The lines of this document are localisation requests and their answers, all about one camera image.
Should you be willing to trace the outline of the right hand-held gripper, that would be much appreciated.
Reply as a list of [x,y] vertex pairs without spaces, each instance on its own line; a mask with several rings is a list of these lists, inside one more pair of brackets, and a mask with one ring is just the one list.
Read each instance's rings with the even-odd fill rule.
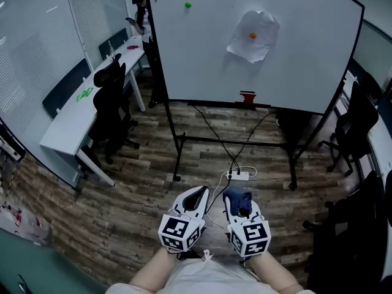
[[252,257],[268,250],[271,241],[269,222],[264,220],[261,210],[255,201],[251,201],[249,218],[241,223],[234,222],[239,213],[238,198],[232,195],[224,195],[226,218],[230,223],[228,231],[229,241],[240,257]]

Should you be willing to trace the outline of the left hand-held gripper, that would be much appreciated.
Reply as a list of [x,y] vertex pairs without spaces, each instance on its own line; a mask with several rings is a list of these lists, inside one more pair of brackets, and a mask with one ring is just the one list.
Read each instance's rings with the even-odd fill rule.
[[[164,214],[158,235],[169,252],[187,252],[202,236],[205,221],[202,219],[209,200],[207,186],[193,187],[178,195],[173,209]],[[180,211],[193,211],[193,217]]]

